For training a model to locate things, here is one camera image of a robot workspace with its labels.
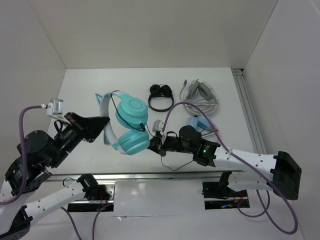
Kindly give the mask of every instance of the black headphones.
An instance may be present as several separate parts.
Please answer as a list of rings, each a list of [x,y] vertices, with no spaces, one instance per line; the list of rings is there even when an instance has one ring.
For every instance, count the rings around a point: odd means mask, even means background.
[[[156,108],[153,108],[150,104],[151,99],[153,98],[171,98],[172,104],[170,107],[166,109],[156,109]],[[148,99],[148,104],[149,104],[149,108],[151,108],[153,111],[158,113],[167,112],[174,105],[174,103],[175,103],[174,96],[172,95],[172,90],[168,85],[160,86],[158,84],[154,84],[150,87],[150,96]]]

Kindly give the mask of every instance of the gray ear cup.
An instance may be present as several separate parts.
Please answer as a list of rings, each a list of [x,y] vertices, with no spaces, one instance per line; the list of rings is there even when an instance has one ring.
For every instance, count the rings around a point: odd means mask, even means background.
[[[198,86],[199,86],[199,82],[198,82],[198,80],[196,80],[194,82],[194,84],[190,86],[191,89],[189,90],[189,94],[186,97],[187,99],[192,99],[193,98],[193,96],[195,95],[195,93],[196,93],[196,91],[198,89]]]
[[[200,95],[207,101],[210,101],[213,98],[213,94],[210,88],[204,83],[200,83],[198,87]]]

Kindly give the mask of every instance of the black ear cup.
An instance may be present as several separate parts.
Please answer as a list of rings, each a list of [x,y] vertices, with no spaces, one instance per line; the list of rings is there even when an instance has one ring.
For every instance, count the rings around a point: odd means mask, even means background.
[[[152,86],[150,87],[150,93],[151,93],[152,95],[154,95],[154,94],[161,94],[161,91],[162,91],[162,89],[161,89],[161,87],[160,87],[158,84],[154,84],[154,85],[152,85]]]
[[[163,85],[161,87],[161,92],[166,98],[169,98],[172,95],[172,90],[168,85]]]

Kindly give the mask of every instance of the turquoise headphones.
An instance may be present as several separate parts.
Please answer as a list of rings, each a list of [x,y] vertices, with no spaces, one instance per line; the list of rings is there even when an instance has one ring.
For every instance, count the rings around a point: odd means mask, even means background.
[[[105,95],[96,93],[95,97],[100,107],[100,117],[109,117],[109,102],[112,96],[117,96],[121,102],[116,108],[117,121],[127,129],[131,129],[117,139],[111,121],[104,127],[103,142],[112,145],[122,154],[134,155],[150,145],[149,135],[145,125],[148,120],[148,107],[139,98],[130,96],[124,91],[112,91]]]

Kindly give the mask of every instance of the white table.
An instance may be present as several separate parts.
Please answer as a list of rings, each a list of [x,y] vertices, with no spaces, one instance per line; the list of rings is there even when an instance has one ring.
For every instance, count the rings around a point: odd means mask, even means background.
[[[99,107],[95,93],[104,94],[113,90],[128,92],[134,97],[141,98],[146,103],[149,88],[153,84],[168,84],[179,102],[179,93],[184,80],[188,82],[199,79],[212,85],[219,101],[217,111],[212,115],[213,122],[219,128],[225,143],[243,151],[253,152],[245,116],[241,107],[234,78],[230,68],[121,68],[121,69],[68,69],[59,93],[64,100],[64,113],[74,112],[82,117],[99,115]],[[165,108],[170,106],[169,99],[159,99],[152,102],[153,106]],[[119,137],[128,129],[122,127],[115,118],[115,109],[110,105],[111,124]],[[151,128],[157,119],[165,119],[167,113],[159,113],[149,109],[148,125]],[[169,118],[168,129],[178,133],[190,117],[182,106],[177,106]],[[48,133],[56,134],[50,123]],[[163,163],[177,168],[192,159],[190,154],[168,152]],[[221,168],[203,167],[192,162],[179,172],[221,171]],[[81,142],[57,169],[54,174],[83,174],[83,173],[165,173],[171,172],[161,165],[160,156],[146,149],[136,155],[122,155],[111,146],[103,144],[101,134],[93,143]]]

